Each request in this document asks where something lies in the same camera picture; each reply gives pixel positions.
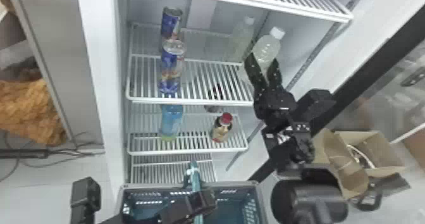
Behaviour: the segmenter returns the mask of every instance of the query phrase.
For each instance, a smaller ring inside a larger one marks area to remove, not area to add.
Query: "black frame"
[[[386,72],[408,55],[425,39],[425,6],[423,6],[397,33],[388,40],[353,76],[334,94],[336,104],[320,118],[311,122],[312,136],[320,132],[349,104],[361,96]],[[263,181],[275,167],[268,159],[249,180]]]

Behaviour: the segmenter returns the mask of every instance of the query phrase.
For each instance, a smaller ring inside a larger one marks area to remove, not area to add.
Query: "sauce bottle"
[[[228,138],[228,132],[231,130],[233,117],[230,113],[223,113],[217,117],[214,126],[211,129],[210,136],[215,142],[224,142]]]

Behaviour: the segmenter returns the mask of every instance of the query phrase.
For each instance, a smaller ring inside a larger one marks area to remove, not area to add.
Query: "soda can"
[[[161,40],[159,51],[162,51],[163,43],[167,39],[177,39],[182,26],[183,11],[180,8],[165,7],[161,21]]]
[[[185,44],[180,40],[168,39],[164,42],[161,53],[161,78],[158,83],[160,92],[174,94],[180,90],[185,51]]]

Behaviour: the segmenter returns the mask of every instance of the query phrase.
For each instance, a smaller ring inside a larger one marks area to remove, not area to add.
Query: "red bottle cap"
[[[230,113],[223,113],[223,115],[221,115],[221,121],[225,124],[231,123],[232,119],[233,117]]]

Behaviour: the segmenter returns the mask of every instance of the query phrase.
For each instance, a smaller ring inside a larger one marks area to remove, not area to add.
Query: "bottle cap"
[[[246,24],[248,24],[248,25],[252,25],[252,24],[254,24],[254,22],[255,22],[255,18],[251,18],[251,17],[249,17],[249,16],[246,16],[246,17],[244,17],[243,18],[243,20],[245,21],[245,23]]]
[[[285,35],[285,31],[280,27],[273,27],[270,30],[270,35],[272,35],[274,38],[280,40]]]
[[[223,115],[221,115],[221,121],[225,124],[231,123],[232,119],[233,117],[230,113],[223,113]]]

